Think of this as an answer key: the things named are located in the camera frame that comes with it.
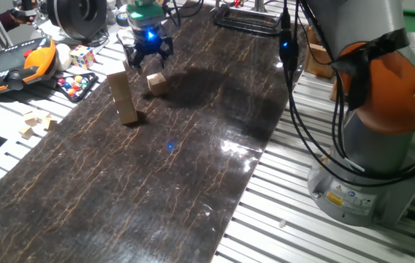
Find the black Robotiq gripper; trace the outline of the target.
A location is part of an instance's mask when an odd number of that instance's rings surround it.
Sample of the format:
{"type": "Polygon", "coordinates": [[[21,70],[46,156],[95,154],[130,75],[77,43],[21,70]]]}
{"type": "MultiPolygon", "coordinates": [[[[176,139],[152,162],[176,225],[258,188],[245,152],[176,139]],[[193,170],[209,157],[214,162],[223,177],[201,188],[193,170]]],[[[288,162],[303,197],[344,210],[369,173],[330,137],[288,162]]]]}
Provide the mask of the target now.
{"type": "Polygon", "coordinates": [[[126,63],[136,70],[141,70],[141,62],[145,55],[158,53],[161,56],[161,67],[164,69],[167,59],[174,54],[174,51],[172,37],[163,24],[132,26],[132,34],[134,37],[132,46],[123,46],[126,63]]]}

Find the bystander hand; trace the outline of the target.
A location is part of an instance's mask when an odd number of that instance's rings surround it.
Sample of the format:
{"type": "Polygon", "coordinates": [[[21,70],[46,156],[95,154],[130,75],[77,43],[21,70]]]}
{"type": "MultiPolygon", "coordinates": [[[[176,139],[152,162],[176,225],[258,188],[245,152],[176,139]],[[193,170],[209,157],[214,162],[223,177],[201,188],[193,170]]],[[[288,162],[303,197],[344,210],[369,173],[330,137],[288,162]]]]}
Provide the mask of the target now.
{"type": "Polygon", "coordinates": [[[12,19],[17,23],[17,24],[27,24],[27,25],[31,25],[34,20],[35,17],[34,16],[26,16],[24,14],[24,12],[16,10],[16,9],[11,9],[10,11],[11,17],[12,19]]]}

